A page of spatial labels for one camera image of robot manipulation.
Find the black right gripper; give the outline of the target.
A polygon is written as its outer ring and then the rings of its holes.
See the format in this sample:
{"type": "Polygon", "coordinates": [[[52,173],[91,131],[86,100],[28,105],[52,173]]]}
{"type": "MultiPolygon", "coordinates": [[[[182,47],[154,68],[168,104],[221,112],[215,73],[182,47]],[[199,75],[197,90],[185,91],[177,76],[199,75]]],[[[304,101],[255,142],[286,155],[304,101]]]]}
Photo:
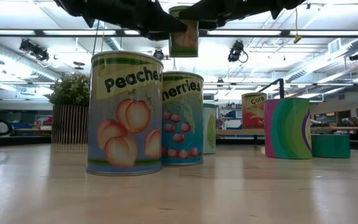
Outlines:
{"type": "Polygon", "coordinates": [[[243,19],[248,16],[270,12],[276,19],[283,9],[294,9],[305,0],[200,0],[179,13],[180,19],[198,21],[199,29],[215,30],[230,19],[243,19]]]}

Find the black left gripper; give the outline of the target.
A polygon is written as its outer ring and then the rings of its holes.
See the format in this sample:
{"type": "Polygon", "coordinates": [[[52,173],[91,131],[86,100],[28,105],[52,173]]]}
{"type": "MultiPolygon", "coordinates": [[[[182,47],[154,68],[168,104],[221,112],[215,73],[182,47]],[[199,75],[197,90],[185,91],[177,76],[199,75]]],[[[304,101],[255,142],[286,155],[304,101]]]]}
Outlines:
{"type": "Polygon", "coordinates": [[[184,32],[188,26],[165,12],[159,0],[55,0],[73,17],[82,17],[89,27],[95,20],[137,30],[149,40],[168,40],[169,32],[184,32]]]}

